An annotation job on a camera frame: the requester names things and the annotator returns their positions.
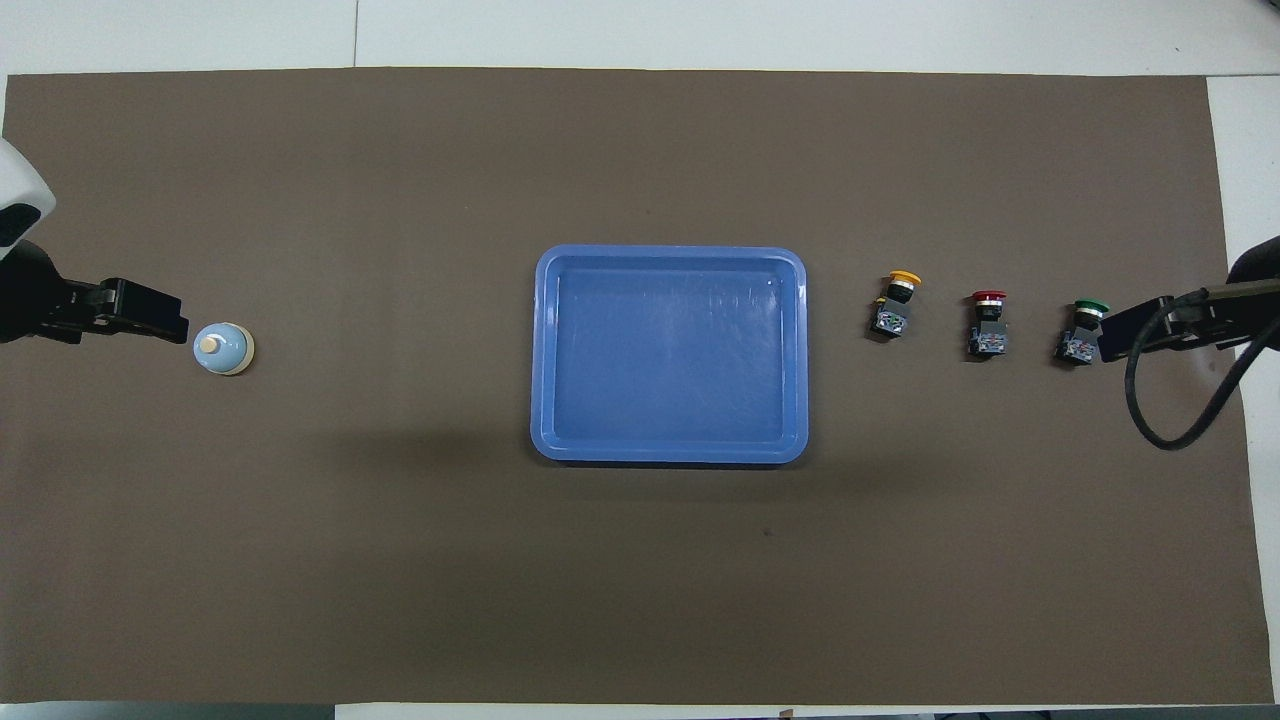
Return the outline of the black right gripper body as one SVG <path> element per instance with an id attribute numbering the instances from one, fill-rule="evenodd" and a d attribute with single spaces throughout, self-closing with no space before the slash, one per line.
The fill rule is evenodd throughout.
<path id="1" fill-rule="evenodd" d="M 1279 243 L 1280 238 L 1275 236 L 1242 254 L 1233 263 L 1230 272 L 1228 273 L 1226 283 L 1236 284 L 1244 282 L 1277 279 Z M 1258 313 L 1256 313 L 1252 323 L 1260 329 L 1263 329 L 1270 324 L 1270 322 L 1277 318 L 1279 296 L 1277 293 L 1267 293 L 1265 296 L 1254 297 L 1254 300 L 1257 300 L 1260 305 L 1254 307 Z"/>

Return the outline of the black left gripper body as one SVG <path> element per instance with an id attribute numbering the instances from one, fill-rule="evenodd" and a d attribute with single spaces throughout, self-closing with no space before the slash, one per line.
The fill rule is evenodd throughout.
<path id="1" fill-rule="evenodd" d="M 50 327 L 73 291 L 35 243 L 14 243 L 1 261 L 1 342 L 44 337 L 73 343 L 73 332 Z"/>

